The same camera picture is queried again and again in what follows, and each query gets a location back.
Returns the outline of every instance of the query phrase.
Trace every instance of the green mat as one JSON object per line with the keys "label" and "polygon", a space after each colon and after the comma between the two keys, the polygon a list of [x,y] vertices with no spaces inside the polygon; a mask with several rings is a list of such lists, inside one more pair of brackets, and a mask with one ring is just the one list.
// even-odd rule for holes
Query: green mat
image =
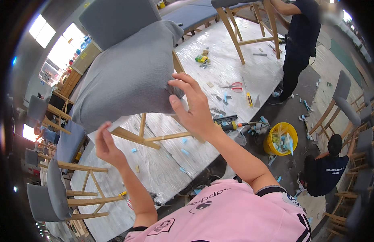
{"label": "green mat", "polygon": [[331,52],[347,68],[347,70],[354,77],[355,81],[362,88],[362,80],[360,78],[359,71],[356,68],[354,61],[352,60],[351,56],[346,54],[346,52],[341,48],[341,46],[334,39],[331,39]]}

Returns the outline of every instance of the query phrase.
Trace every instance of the plastic wrap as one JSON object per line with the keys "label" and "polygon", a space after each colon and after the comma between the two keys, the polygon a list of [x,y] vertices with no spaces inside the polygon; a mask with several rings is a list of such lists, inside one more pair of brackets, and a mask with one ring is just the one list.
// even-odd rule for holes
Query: plastic wrap
{"label": "plastic wrap", "polygon": [[[244,40],[261,38],[258,24],[236,18]],[[241,46],[245,65],[241,64],[233,42],[223,25],[223,22],[213,24],[209,28],[196,34],[175,50],[186,73],[195,78],[209,99],[210,108],[225,112],[224,116],[237,114],[237,122],[247,122],[260,108],[249,107],[246,92],[249,92],[253,102],[259,95],[260,102],[264,103],[282,78],[282,65],[285,53],[281,60],[277,60],[271,47],[272,42],[255,43]],[[209,47],[211,65],[203,69],[195,62],[195,57],[203,49]],[[253,53],[266,53],[267,56],[255,56]],[[233,82],[246,82],[242,93],[235,93],[230,89],[219,88],[219,85]],[[207,82],[213,83],[210,88]],[[222,100],[225,92],[231,99],[227,105]],[[134,115],[121,125],[121,127],[138,134],[140,128],[140,115]],[[172,117],[164,114],[147,114],[144,137],[156,137],[167,134],[185,132],[185,129]],[[229,136],[235,138],[238,131],[230,132]],[[218,155],[219,152],[208,142],[201,144],[193,137],[170,139],[156,142],[160,150],[145,147],[128,140],[113,136],[116,146],[121,149],[133,171],[139,165],[138,178],[150,192],[157,193],[155,199],[160,203],[169,201],[179,191],[185,188],[200,172],[202,172]],[[108,173],[95,172],[95,176],[105,196],[117,196],[125,191],[122,178],[118,171],[98,159],[95,155],[94,144],[89,144],[83,153],[81,165],[107,167]],[[86,172],[76,171],[71,180],[73,190],[80,191]],[[89,179],[86,191],[96,192],[92,179]],[[79,207],[81,213],[92,213],[97,205]],[[106,204],[100,212],[109,212],[110,215],[85,220],[90,232],[97,242],[104,242],[121,234],[133,225],[134,213],[126,201],[117,201]]]}

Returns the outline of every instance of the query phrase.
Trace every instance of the black t-shirt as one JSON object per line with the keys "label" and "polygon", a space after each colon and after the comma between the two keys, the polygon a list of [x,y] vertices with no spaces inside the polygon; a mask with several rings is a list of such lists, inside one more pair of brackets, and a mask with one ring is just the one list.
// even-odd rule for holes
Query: black t-shirt
{"label": "black t-shirt", "polygon": [[309,61],[311,51],[315,50],[317,37],[320,32],[319,4],[314,0],[297,0],[293,3],[302,14],[292,16],[289,26],[289,37],[293,42],[286,44],[286,54],[297,57],[301,62]]}
{"label": "black t-shirt", "polygon": [[314,189],[309,190],[310,195],[317,197],[323,196],[332,191],[339,182],[344,169],[349,162],[349,157],[331,157],[326,156],[315,160],[317,170],[320,172],[318,182]]}

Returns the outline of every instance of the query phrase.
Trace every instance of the wall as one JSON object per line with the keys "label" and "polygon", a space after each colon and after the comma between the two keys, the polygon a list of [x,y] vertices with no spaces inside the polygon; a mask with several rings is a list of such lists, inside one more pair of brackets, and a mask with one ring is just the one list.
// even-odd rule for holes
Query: wall
{"label": "wall", "polygon": [[[59,37],[63,34],[63,32],[68,28],[68,26],[70,26],[71,23],[74,22],[80,29],[83,28],[82,25],[79,25],[80,24],[79,16],[85,10],[85,8],[83,7],[85,5],[85,3],[88,3],[88,2],[92,3],[92,2],[94,2],[94,0],[85,0],[84,2],[81,0],[80,2],[82,2],[82,3],[75,10],[70,10],[69,9],[70,6],[73,6],[72,4],[69,4],[69,1],[64,1],[62,3],[59,2],[60,4],[55,5],[55,9],[58,8],[58,9],[56,9],[56,11],[60,11],[60,10],[64,9],[64,11],[72,12],[72,14],[68,18],[66,18],[66,20],[60,25],[60,27],[58,27],[57,29],[54,29],[56,31],[56,33],[52,37],[52,39],[50,40],[49,44],[46,46],[45,49],[43,49],[43,47],[40,46],[39,43],[37,43],[34,40],[36,42],[36,44],[38,44],[43,49],[43,51],[41,53],[37,53],[37,55],[39,55],[39,59],[38,59],[38,61],[36,61],[36,63],[33,64],[33,68],[31,68],[31,70],[29,70],[31,72],[31,75],[29,76],[28,87],[27,87],[25,95],[24,95],[25,99],[29,100],[32,95],[37,95],[38,92],[42,95],[50,92],[51,87],[49,87],[48,84],[44,84],[44,86],[42,86],[40,84],[39,71],[40,71],[42,65],[44,64],[44,61],[46,60],[48,54],[50,53],[52,47],[54,46],[55,42],[59,39]],[[52,26],[56,25],[57,23],[60,23],[60,22],[54,22],[54,23],[52,23]],[[28,107],[28,103],[26,101],[24,101],[24,105],[26,107]]]}

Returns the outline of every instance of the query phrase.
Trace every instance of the person's right hand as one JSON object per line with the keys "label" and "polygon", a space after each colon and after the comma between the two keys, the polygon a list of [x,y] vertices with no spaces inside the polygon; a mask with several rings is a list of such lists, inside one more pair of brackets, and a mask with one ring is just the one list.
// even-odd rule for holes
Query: person's right hand
{"label": "person's right hand", "polygon": [[189,131],[199,134],[209,141],[209,138],[214,133],[221,132],[222,128],[213,122],[206,95],[200,89],[198,82],[190,75],[180,72],[172,74],[172,77],[176,80],[169,80],[168,84],[183,90],[190,106],[189,111],[185,111],[179,98],[170,95],[173,110]]}

